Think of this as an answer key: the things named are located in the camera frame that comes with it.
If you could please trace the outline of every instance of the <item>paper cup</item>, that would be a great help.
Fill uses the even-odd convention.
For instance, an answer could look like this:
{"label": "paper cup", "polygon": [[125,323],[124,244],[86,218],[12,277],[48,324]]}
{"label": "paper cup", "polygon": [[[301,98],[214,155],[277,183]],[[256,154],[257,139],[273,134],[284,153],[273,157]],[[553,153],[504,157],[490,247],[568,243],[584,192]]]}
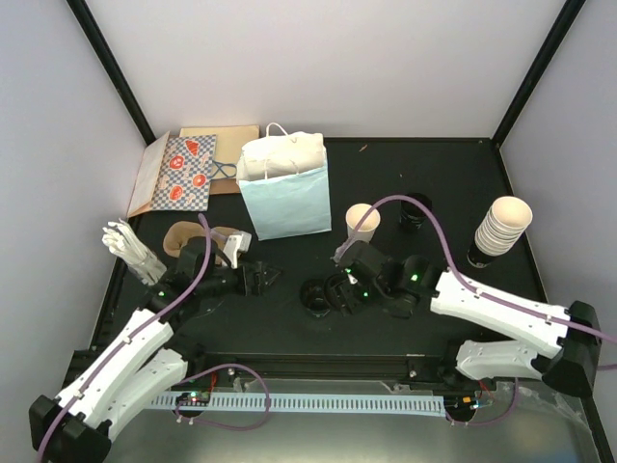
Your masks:
{"label": "paper cup", "polygon": [[377,227],[379,227],[382,218],[379,215],[379,211],[375,209],[362,223],[360,229],[354,234],[354,228],[369,209],[370,204],[354,204],[347,209],[347,213],[345,214],[347,236],[351,237],[353,234],[353,241],[365,241],[368,243],[372,239],[373,234],[375,234]]}
{"label": "paper cup", "polygon": [[489,215],[504,229],[511,231],[525,230],[533,219],[531,207],[514,196],[497,198],[489,210]]}
{"label": "paper cup", "polygon": [[506,234],[501,231],[496,231],[488,224],[488,222],[483,222],[480,227],[478,227],[478,231],[482,233],[483,236],[491,236],[503,243],[514,242],[521,236],[519,232],[516,234]]}
{"label": "paper cup", "polygon": [[514,246],[514,243],[502,244],[498,241],[493,240],[490,236],[482,236],[478,233],[475,236],[475,244],[491,256],[500,256],[502,254],[505,254],[510,251],[512,246]]}
{"label": "paper cup", "polygon": [[475,231],[468,250],[469,263],[482,268],[510,251],[532,218],[531,208],[523,200],[513,196],[497,198]]}

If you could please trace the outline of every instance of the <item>white wall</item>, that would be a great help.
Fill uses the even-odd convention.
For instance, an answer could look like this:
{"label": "white wall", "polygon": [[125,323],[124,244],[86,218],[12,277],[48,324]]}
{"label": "white wall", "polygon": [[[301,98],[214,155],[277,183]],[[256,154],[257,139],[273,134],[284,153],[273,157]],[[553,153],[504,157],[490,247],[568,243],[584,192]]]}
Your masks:
{"label": "white wall", "polygon": [[63,0],[0,3],[0,460],[34,460],[28,408],[84,348],[144,143]]}
{"label": "white wall", "polygon": [[492,136],[564,0],[90,0],[156,134]]}
{"label": "white wall", "polygon": [[[617,2],[587,2],[503,152],[514,190],[534,209],[529,234],[551,302],[596,307],[617,335]],[[603,363],[617,363],[604,344]],[[617,372],[595,399],[617,453]]]}

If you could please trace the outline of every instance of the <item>black cup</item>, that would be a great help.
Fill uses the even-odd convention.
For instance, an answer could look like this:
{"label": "black cup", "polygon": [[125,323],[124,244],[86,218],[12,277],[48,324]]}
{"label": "black cup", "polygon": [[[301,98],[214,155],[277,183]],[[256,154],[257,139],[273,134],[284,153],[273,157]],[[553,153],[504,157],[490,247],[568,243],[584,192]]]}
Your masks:
{"label": "black cup", "polygon": [[[433,202],[426,195],[422,195],[421,193],[408,193],[407,196],[420,201],[428,210],[433,210]],[[406,201],[401,201],[401,213],[398,218],[398,225],[403,231],[415,233],[420,229],[425,220],[426,214],[422,212],[419,207],[407,203]]]}
{"label": "black cup", "polygon": [[467,251],[467,260],[475,268],[484,268],[497,258],[498,256],[489,256],[488,254],[484,254],[480,248],[478,248],[478,245],[475,244],[475,239]]}
{"label": "black cup", "polygon": [[306,280],[300,287],[300,301],[308,313],[321,318],[330,313],[330,304],[324,294],[323,280]]}

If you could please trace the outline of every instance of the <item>white cable tray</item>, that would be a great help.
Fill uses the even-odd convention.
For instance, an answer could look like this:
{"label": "white cable tray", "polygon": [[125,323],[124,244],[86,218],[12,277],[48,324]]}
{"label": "white cable tray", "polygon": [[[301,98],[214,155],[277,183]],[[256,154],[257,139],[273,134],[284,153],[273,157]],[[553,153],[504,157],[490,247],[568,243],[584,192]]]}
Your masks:
{"label": "white cable tray", "polygon": [[[165,392],[148,410],[174,410],[182,392]],[[270,394],[271,412],[363,413],[381,415],[422,415],[444,417],[443,397],[432,395],[328,395]],[[265,395],[255,393],[213,393],[207,405],[182,405],[183,411],[263,412]]]}

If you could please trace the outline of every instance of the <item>light blue paper bag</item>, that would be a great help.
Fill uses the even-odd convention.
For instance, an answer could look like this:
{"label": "light blue paper bag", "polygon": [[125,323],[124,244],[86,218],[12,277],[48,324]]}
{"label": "light blue paper bag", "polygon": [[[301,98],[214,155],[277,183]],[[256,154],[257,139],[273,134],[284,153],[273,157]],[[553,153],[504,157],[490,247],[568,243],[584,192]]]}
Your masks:
{"label": "light blue paper bag", "polygon": [[266,130],[243,148],[238,163],[238,185],[259,240],[332,229],[323,136],[284,133],[270,137]]}
{"label": "light blue paper bag", "polygon": [[260,241],[332,229],[328,163],[300,174],[238,184]]}

